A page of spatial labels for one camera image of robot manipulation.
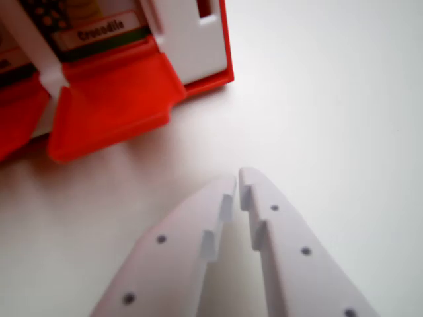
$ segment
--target red flap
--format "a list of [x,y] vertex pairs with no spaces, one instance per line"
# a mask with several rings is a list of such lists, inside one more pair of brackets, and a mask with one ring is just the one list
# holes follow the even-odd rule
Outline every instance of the red flap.
[[49,99],[38,75],[0,90],[0,159],[30,141]]
[[70,87],[62,88],[48,145],[60,162],[166,124],[171,108],[186,96],[152,38],[72,63],[64,72]]

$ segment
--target plastic toy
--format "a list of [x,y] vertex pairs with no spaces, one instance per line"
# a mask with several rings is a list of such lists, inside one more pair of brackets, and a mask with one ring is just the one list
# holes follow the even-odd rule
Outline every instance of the plastic toy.
[[224,0],[10,0],[0,21],[38,71],[0,90],[0,159],[50,133],[48,154],[68,162],[233,80]]
[[91,316],[195,316],[235,186],[233,176],[209,183],[145,233]]

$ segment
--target black dot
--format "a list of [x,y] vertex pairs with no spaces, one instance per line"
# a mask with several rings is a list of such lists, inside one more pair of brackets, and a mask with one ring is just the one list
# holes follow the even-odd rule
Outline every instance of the black dot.
[[304,248],[301,249],[301,253],[304,254],[305,256],[309,256],[311,254],[311,249],[308,246],[305,246]]
[[165,242],[166,242],[166,240],[167,240],[166,236],[161,235],[161,236],[158,236],[158,237],[157,237],[157,243],[158,243],[158,244],[165,243]]
[[131,305],[135,301],[135,294],[133,293],[126,293],[122,298],[122,303],[124,305]]
[[346,309],[344,311],[344,315],[345,315],[345,317],[358,317],[356,311],[354,309],[351,309],[351,308]]

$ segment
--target white background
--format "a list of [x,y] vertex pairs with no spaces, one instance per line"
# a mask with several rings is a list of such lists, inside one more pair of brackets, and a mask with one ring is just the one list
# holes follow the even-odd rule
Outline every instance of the white background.
[[[234,83],[71,164],[0,165],[1,316],[88,315],[146,228],[242,166],[273,179],[380,315],[421,315],[423,2],[227,11]],[[265,315],[247,220],[235,206],[199,316]]]

